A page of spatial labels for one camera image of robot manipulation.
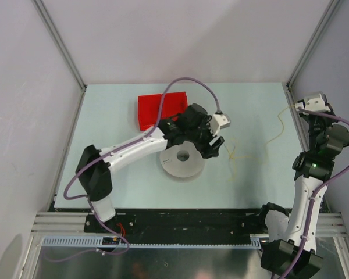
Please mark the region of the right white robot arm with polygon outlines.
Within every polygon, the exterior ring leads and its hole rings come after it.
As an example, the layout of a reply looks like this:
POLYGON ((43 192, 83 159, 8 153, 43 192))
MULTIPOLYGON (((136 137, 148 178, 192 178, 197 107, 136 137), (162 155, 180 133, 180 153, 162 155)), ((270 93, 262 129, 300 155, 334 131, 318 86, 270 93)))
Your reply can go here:
POLYGON ((291 212, 274 203, 261 208, 257 227, 269 234, 262 246, 261 267, 279 278, 311 278, 322 267, 316 254, 316 226, 327 186, 349 171, 333 175, 334 160, 349 146, 349 121, 332 110, 299 109, 309 125, 309 149, 293 163, 294 203, 291 212))

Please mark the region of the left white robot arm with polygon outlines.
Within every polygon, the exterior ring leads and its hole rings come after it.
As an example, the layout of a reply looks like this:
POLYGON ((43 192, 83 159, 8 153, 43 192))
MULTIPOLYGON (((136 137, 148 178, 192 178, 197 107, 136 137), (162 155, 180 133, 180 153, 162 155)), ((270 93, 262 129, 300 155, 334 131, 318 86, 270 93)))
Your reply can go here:
POLYGON ((126 143, 105 149, 94 145, 86 147, 77 165, 76 177, 97 215, 97 226, 108 233, 117 225, 111 198, 113 174, 143 157, 184 142, 192 143, 204 159, 217 157, 225 141, 217 134, 230 124, 226 114, 210 115, 194 103, 183 113, 160 120, 158 125, 126 143))

